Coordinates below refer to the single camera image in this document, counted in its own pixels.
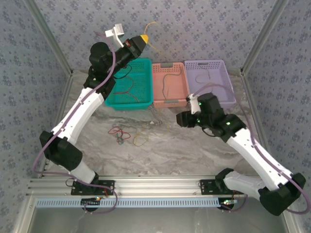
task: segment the white clip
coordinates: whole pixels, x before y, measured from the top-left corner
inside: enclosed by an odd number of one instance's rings
[[[123,27],[121,23],[115,24],[113,29],[105,31],[106,37],[113,37],[113,40],[118,48],[123,48],[124,45],[119,39],[119,35],[124,35]]]
[[[190,107],[191,107],[191,114],[196,114],[201,112],[201,108],[198,101],[198,95],[193,96],[193,94],[188,95],[188,98],[190,99]]]

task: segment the gray marble table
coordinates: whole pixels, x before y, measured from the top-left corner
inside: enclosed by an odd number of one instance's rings
[[[75,103],[86,77],[86,74],[74,71],[65,112]],[[241,101],[255,130],[242,81],[240,77],[230,78],[236,98]],[[180,109],[159,110],[160,114],[152,107],[120,112],[103,104],[94,112],[77,141],[76,147],[83,152],[83,160],[100,175],[215,175],[226,167],[247,175],[256,174],[242,156],[222,140],[206,136],[199,127],[179,127],[175,114]],[[162,125],[152,124],[157,123],[152,112],[160,117]],[[237,104],[227,112],[235,113],[246,122]],[[139,132],[143,126],[142,136],[136,144],[144,142],[147,136],[149,141],[136,147],[130,138],[119,145],[108,131],[113,125],[120,124],[136,127]],[[133,128],[124,130],[132,132],[132,138],[135,135]],[[60,171],[61,168],[50,164],[48,170]]]

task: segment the teal basket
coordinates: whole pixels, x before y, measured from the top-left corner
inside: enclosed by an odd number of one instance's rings
[[[138,58],[128,63],[132,70],[127,75],[129,78],[116,79],[116,84],[105,101],[118,111],[147,109],[153,103],[152,68],[151,60],[148,58]],[[116,78],[122,77],[130,70],[130,66],[121,69],[115,74]],[[115,94],[126,92],[133,85],[129,94]]]

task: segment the pink basket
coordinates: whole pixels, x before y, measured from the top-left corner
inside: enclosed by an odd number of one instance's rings
[[[187,105],[186,97],[189,94],[189,88],[182,62],[152,64],[152,76],[155,108],[184,107]]]

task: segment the robotic arm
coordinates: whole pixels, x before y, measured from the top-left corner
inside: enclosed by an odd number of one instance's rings
[[[106,31],[105,34],[107,37],[112,36],[119,48],[116,51],[116,64],[113,75],[121,68],[126,67],[130,61],[138,58],[148,42],[147,35],[140,35],[127,39],[122,44],[118,38],[119,35],[123,34],[121,24],[116,24],[112,30]],[[112,68],[112,52],[107,44],[98,42],[92,46],[89,60],[91,67],[78,100],[51,132],[44,131],[40,135],[40,142],[42,146],[45,146],[56,132],[61,130],[61,133],[44,151],[45,157],[64,167],[79,180],[88,184],[98,184],[98,175],[83,162],[82,152],[75,147],[75,144],[88,119],[112,91],[115,80],[113,77],[110,78],[82,103],[82,99],[91,90],[97,88],[108,76]],[[182,127],[200,126],[202,129],[210,129],[216,137],[220,137],[225,143],[236,149],[261,177],[261,179],[247,177],[226,168],[215,177],[216,185],[221,192],[226,193],[228,190],[237,190],[248,194],[260,200],[262,205],[273,215],[280,215],[299,198],[300,191],[283,177],[283,174],[291,177],[301,188],[305,185],[305,178],[300,173],[292,174],[258,142],[255,142],[264,157],[278,167],[282,174],[270,166],[253,147],[250,131],[246,125],[236,115],[226,115],[216,96],[212,93],[199,97],[191,94],[188,96],[187,101],[190,102],[191,111],[178,114],[177,123]],[[71,113],[78,104],[81,104],[81,106],[71,117]],[[64,122],[68,119],[66,126],[62,128]],[[93,194],[96,189],[94,187],[85,187],[82,184],[81,186],[87,189],[86,193],[89,195]]]
[[[200,126],[210,129],[214,136],[220,137],[225,143],[239,152],[255,169],[261,179],[241,175],[226,168],[216,176],[216,185],[221,191],[237,190],[258,199],[266,210],[273,215],[280,215],[296,199],[300,192],[285,177],[270,166],[255,150],[246,125],[234,114],[226,115],[218,99],[212,93],[201,96],[188,96],[191,111],[176,116],[181,127]],[[278,163],[257,141],[256,146],[274,166],[288,177],[291,177],[301,188],[305,178],[300,174],[292,174]]]
[[[116,24],[112,30],[106,31],[106,36],[112,36],[116,42],[116,46],[119,48],[116,51],[116,64],[113,71],[113,75],[117,73],[121,68],[138,58],[144,50],[147,42],[147,35],[140,35],[127,39],[123,44],[118,38],[118,35],[122,35],[123,29],[121,24]],[[77,142],[78,136],[85,126],[88,119],[94,113],[94,111],[104,102],[112,91],[115,80],[110,78],[105,85],[93,92],[83,103],[81,100],[92,89],[101,84],[103,80],[108,76],[112,67],[112,52],[104,42],[98,42],[91,48],[91,55],[89,57],[91,67],[88,71],[88,77],[84,83],[84,88],[78,100],[73,107],[63,118],[63,120],[52,129],[51,132],[44,131],[40,135],[41,145],[44,146],[53,135],[61,130],[61,133],[51,142],[48,148],[44,151],[45,157],[53,163],[62,166],[69,173],[74,175],[81,181],[86,183],[97,184],[98,175],[91,170],[82,160],[82,152],[79,151],[74,145]],[[68,120],[69,116],[73,112],[73,109],[81,103],[82,105],[70,118],[64,128],[62,128],[64,122]]]

